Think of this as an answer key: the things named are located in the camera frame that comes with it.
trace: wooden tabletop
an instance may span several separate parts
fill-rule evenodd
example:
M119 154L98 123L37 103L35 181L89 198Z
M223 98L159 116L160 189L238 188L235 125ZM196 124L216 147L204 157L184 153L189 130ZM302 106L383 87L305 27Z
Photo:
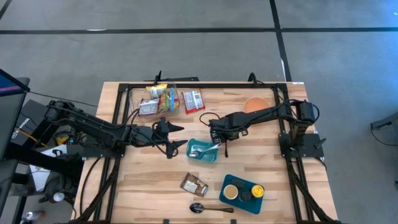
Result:
M118 85L118 82L104 83L97 117L109 122L112 120ZM307 99L303 83L287 83L287 86L290 99ZM187 90L189 89L179 88L178 93L181 96L181 92ZM265 88L203 88L201 92L206 110L185 114L185 105L181 100L179 114L169 118L169 121L183 126L185 130L170 133L170 140L195 138L211 141L209 127L199 122L199 116L204 112L211 111L224 116L242 111L245 101L252 97L262 97L271 106L275 105L273 92ZM146 94L144 89L133 90L134 108L137 108ZM138 117L134 122L150 126L154 121ZM308 129L310 132L314 130L314 126ZM127 147L126 155L120 165L112 223L162 223L163 219L169 219L171 223L230 223L231 219L237 219L238 223L295 223L286 163L280 155L278 122L256 124L248 131L249 135L228 143L228 158L225 158L222 148L219 159L214 164L188 160L185 155L186 144L179 148L179 155L173 159L166 159L166 156L154 147ZM89 159L85 162L78 195L94 160ZM90 204L98 192L103 160L97 163L89 176L83 196L83 208ZM304 158L303 163L310 193L327 215L337 219L325 167L313 158ZM193 195L180 188L187 172L209 185L204 197ZM209 210L201 214L191 212L189 205L193 202L214 208L231 207L218 199L227 174L264 186L265 194L260 214L254 215L238 208L235 208L234 213ZM302 215L306 218L303 198L301 194L299 195ZM77 211L79 203L80 197L75 202ZM102 218L105 216L107 203L108 194L104 197Z

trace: white paper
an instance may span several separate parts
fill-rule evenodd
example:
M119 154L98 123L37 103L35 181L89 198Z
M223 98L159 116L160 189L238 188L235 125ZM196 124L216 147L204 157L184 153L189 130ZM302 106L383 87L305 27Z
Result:
M54 154L53 150L58 150L58 154ZM66 154L67 153L67 146L66 145L61 145L57 146L51 149L47 149L46 151L42 151L42 154L51 156L51 157L57 157L61 154ZM43 169L41 167L29 165L30 171L32 172L33 176L33 181L35 183L36 191L42 191L44 189L45 183L50 175L50 171L47 169Z

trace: spoon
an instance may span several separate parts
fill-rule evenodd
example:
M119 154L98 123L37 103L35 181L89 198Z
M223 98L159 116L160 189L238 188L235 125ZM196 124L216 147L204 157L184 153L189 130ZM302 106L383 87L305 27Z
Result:
M192 151L190 154L189 154L189 157L191 157L191 158L197 158L197 157L199 157L199 155L200 154L203 154L203 153L205 153L205 152L207 152L207 151L210 151L210 150L214 150L214 149L217 149L217 148L219 148L221 146L221 144L217 144L217 145L214 145L214 146L211 146L210 148L208 148L208 149L205 149L205 150L203 150L203 151Z
M201 203L193 203L189 206L189 209L195 213L201 213L204 210L216 210L216 211L234 213L233 208L205 208Z

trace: teal bowl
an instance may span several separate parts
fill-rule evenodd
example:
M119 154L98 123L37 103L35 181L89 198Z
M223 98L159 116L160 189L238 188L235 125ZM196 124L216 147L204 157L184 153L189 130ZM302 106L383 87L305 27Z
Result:
M191 151L204 151L205 149L208 149L213 146L214 146L214 144L212 142L203 142L203 141L198 141L196 139L191 139L191 140L189 140L188 146L187 146L187 157L194 161L216 162L217 158L218 158L218 149L213 149L213 150L204 152L203 154L200 154L197 158L189 157L189 154L191 153Z

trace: cup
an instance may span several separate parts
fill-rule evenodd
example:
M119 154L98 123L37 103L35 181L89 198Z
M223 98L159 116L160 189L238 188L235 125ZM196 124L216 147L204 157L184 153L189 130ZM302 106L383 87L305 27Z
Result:
M223 190L223 195L228 200L234 200L238 196L238 188L232 184L225 186Z

